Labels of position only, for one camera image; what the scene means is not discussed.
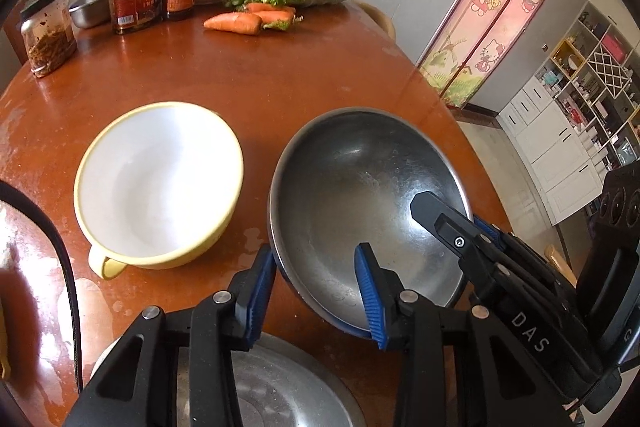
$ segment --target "cabinet drawer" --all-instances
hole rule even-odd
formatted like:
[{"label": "cabinet drawer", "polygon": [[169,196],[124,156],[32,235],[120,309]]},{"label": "cabinet drawer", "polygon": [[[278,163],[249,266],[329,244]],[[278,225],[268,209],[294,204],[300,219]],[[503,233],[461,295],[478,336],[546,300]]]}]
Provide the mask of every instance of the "cabinet drawer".
[{"label": "cabinet drawer", "polygon": [[552,225],[571,216],[602,193],[602,182],[590,161],[546,193],[554,214]]},{"label": "cabinet drawer", "polygon": [[527,126],[520,114],[516,111],[516,108],[511,105],[511,102],[500,111],[498,121],[500,121],[501,126],[508,129],[513,136],[520,134]]},{"label": "cabinet drawer", "polygon": [[589,159],[582,142],[573,131],[569,130],[564,135],[532,164],[533,172],[545,192],[558,185]]},{"label": "cabinet drawer", "polygon": [[531,102],[531,99],[523,90],[520,90],[517,95],[513,97],[511,103],[527,125],[533,122],[540,114],[540,110]]},{"label": "cabinet drawer", "polygon": [[533,163],[554,143],[572,132],[557,103],[550,103],[531,125],[518,135],[518,144],[529,163]]},{"label": "cabinet drawer", "polygon": [[545,107],[552,102],[551,95],[546,92],[546,89],[540,84],[535,76],[532,76],[529,82],[527,82],[522,90],[527,93],[531,102],[538,108],[539,111],[545,110]]}]

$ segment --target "red box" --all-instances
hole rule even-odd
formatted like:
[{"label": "red box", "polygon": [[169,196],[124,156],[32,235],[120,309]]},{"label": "red box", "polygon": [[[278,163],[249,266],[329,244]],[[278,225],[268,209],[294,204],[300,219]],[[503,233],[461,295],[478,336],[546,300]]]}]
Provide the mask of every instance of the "red box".
[{"label": "red box", "polygon": [[620,45],[613,35],[605,35],[602,38],[602,45],[611,54],[611,56],[618,61],[619,64],[622,64],[625,61],[626,53],[622,49],[622,45]]}]

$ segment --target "round table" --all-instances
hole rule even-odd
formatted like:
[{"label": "round table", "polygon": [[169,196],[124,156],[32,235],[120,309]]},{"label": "round table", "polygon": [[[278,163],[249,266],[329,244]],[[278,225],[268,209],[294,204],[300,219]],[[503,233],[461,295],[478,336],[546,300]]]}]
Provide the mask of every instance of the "round table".
[{"label": "round table", "polygon": [[[338,107],[369,106],[417,125],[448,156],[473,211],[510,226],[489,177],[458,124],[408,58],[355,4],[301,10],[288,33],[248,37],[205,32],[220,9],[126,36],[108,25],[81,32],[78,51],[37,80],[24,66],[0,98],[0,179],[33,198],[60,230],[72,258],[82,324],[84,379],[95,360],[147,305],[191,307],[249,267],[268,240],[267,195],[289,139]],[[112,281],[89,268],[73,183],[82,154],[121,114],[181,100],[220,114],[238,136],[244,184],[220,241],[166,271],[128,267]],[[76,400],[70,312],[62,272],[44,235],[0,210],[0,296],[17,403],[36,427],[59,426]],[[399,355],[321,320],[277,276],[264,331],[301,347],[338,375],[369,427],[392,424]]]}]

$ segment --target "yellow ceramic bowl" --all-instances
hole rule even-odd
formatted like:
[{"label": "yellow ceramic bowl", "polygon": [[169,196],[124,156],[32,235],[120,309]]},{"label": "yellow ceramic bowl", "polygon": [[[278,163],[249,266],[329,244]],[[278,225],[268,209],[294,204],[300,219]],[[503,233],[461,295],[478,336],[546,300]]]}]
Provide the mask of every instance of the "yellow ceramic bowl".
[{"label": "yellow ceramic bowl", "polygon": [[76,174],[74,206],[103,279],[127,265],[192,261],[222,235],[242,186],[242,151],[215,113],[184,102],[134,109],[110,123]]}]

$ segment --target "metal pot lid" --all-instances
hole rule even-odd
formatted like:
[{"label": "metal pot lid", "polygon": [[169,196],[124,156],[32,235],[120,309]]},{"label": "metal pot lid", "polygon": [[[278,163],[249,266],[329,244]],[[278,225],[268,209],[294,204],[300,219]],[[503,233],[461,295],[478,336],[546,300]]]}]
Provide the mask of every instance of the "metal pot lid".
[{"label": "metal pot lid", "polygon": [[[92,376],[110,352],[104,350]],[[366,427],[350,391],[318,360],[263,333],[253,349],[232,352],[244,427]],[[189,348],[178,356],[177,427],[189,427]]]}]

